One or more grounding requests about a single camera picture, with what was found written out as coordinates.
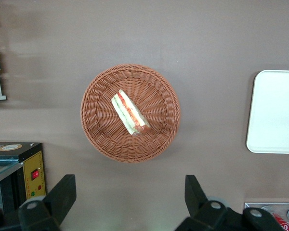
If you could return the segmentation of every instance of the sandwich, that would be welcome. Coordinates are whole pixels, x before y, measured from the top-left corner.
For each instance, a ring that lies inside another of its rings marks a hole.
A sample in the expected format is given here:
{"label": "sandwich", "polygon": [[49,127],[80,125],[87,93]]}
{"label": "sandwich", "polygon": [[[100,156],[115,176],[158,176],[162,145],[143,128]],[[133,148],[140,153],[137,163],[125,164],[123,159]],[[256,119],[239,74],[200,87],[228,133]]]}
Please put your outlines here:
{"label": "sandwich", "polygon": [[137,106],[129,99],[123,90],[119,90],[111,99],[111,102],[131,135],[144,134],[150,130],[150,125],[146,118],[140,113]]}

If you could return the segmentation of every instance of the table surface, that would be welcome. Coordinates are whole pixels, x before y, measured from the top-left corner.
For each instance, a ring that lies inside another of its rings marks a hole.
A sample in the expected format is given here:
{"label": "table surface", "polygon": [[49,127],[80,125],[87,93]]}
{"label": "table surface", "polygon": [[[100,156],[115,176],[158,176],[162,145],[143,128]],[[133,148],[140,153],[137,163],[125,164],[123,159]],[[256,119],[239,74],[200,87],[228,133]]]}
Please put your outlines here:
{"label": "table surface", "polygon": [[[182,110],[172,144],[139,164],[100,154],[80,122],[88,84],[123,63],[161,73]],[[62,230],[174,230],[186,174],[237,212],[289,202],[289,154],[246,147],[255,76],[289,70],[289,0],[1,0],[0,66],[0,141],[43,142],[49,189],[76,175]]]}

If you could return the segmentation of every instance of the toaster oven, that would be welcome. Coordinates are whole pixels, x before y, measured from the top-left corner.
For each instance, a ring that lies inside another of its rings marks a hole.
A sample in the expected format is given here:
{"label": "toaster oven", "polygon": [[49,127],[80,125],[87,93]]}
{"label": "toaster oven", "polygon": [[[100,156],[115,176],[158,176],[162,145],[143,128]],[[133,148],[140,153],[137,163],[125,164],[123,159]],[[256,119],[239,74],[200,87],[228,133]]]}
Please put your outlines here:
{"label": "toaster oven", "polygon": [[0,208],[4,214],[27,199],[44,195],[42,143],[0,142]]}

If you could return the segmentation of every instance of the sticker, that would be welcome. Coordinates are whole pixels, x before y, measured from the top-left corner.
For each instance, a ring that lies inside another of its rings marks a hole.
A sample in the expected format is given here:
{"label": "sticker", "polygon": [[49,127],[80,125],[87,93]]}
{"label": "sticker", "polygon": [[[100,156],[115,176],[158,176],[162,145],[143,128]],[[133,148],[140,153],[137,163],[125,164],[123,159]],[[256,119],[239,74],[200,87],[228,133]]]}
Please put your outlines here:
{"label": "sticker", "polygon": [[12,150],[19,149],[21,147],[22,147],[21,144],[9,144],[9,145],[5,145],[3,147],[0,147],[0,151],[1,152],[12,151]]}

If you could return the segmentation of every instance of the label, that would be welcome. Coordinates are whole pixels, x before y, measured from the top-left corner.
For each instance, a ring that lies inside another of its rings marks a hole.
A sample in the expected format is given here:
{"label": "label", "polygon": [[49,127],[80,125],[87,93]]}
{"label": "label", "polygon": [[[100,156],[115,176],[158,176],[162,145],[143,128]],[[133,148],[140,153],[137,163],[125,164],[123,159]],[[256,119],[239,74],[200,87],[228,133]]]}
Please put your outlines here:
{"label": "label", "polygon": [[3,147],[0,147],[0,151],[1,152],[12,151],[12,150],[19,149],[21,147],[22,147],[21,144],[9,144],[9,145],[5,145]]}
{"label": "label", "polygon": [[272,215],[284,230],[289,231],[289,224],[283,218],[281,218],[277,213],[272,213]]}

